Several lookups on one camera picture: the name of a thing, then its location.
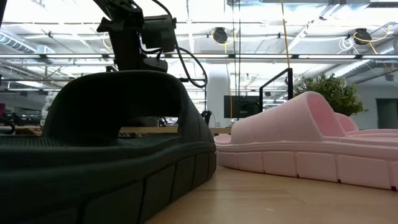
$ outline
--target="ceiling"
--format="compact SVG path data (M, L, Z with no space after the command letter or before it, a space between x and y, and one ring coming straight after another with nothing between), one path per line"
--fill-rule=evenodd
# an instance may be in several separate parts
M150 0L135 1L145 16L165 14L162 8ZM195 54L284 54L286 50L283 38L284 27L282 9L279 1L241 0L241 6L231 0L162 0L177 18L175 33L181 47ZM373 39L388 35L374 43L377 48L395 39L398 35L398 8L370 7L369 0L345 1L347 4L329 5L329 1L285 1L287 44L290 54L373 54L369 44L353 44L349 50L342 50L341 41L347 35L352 38L356 28L366 28ZM105 54L112 53L107 34L96 31L101 18L105 16L94 1L89 0L19 0L8 1L4 15L2 31L32 46L44 45L57 54ZM217 44L211 38L215 27L224 27L228 34L227 46ZM0 54L21 54L8 46L0 44ZM220 66L231 75L231 88L235 86L235 64L232 61L206 59L203 66ZM23 65L24 61L13 60ZM184 77L178 60L168 60L168 72ZM294 77L314 76L328 71L338 63L291 63ZM201 70L191 60L187 67L192 76L200 78ZM103 72L104 66L90 67L49 67L53 78L79 77L89 73ZM241 88L258 88L266 81L287 68L285 61L275 63L260 60L245 60L240 64ZM44 74L44 67L26 67L35 74ZM382 68L359 73L352 81L382 73ZM366 82L367 85L391 85L382 78ZM184 83L189 89L195 89ZM285 88L284 77L271 85ZM192 97L204 98L202 90L190 92Z

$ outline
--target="table surface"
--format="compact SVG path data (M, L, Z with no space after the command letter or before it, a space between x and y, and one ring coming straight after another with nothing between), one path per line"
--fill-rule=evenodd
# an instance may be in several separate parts
M147 222L398 223L398 192L218 167Z

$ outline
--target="potted plant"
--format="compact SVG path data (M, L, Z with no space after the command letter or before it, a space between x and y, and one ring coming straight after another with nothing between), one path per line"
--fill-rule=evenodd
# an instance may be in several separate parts
M303 78L295 88L294 96L306 91L320 93L337 113L351 116L368 111L363 108L362 99L355 94L356 86L346 85L342 78L336 78L334 74L329 77L322 74L315 78Z

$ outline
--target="black frame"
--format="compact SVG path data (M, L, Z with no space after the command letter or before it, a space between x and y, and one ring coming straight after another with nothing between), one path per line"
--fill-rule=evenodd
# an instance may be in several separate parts
M7 0L0 1L0 27L2 24L2 18L4 16L4 12L6 11Z
M274 76L271 78L266 84L260 87L260 102L259 102L259 112L261 113L263 111L263 89L273 81L275 81L277 78L281 77L282 75L287 73L287 99L290 100L293 98L293 68L286 68L282 72L280 72L278 75Z

